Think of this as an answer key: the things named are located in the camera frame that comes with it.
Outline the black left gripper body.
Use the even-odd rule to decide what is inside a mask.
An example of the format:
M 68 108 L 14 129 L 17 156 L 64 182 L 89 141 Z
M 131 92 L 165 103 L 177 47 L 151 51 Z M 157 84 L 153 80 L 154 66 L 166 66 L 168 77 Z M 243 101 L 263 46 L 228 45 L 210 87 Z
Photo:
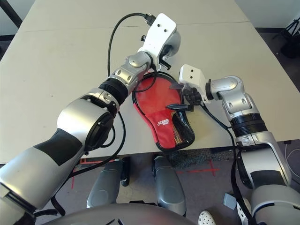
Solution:
M 172 49 L 173 48 L 171 45 L 164 45 L 161 53 L 158 56 L 159 65 L 163 66 L 166 70 L 169 70 L 171 68 L 171 65 L 164 60 L 164 57 L 166 57 L 169 53 L 171 53 Z

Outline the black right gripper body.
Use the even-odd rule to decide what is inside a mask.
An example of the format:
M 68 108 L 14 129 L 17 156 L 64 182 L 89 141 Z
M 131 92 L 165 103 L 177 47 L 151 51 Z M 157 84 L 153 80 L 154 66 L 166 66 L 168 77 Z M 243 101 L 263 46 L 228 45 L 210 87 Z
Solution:
M 187 110 L 190 112 L 194 111 L 194 106 L 199 106 L 201 104 L 201 95 L 194 87 L 185 88 L 184 97 L 189 103 L 189 105 L 187 106 Z

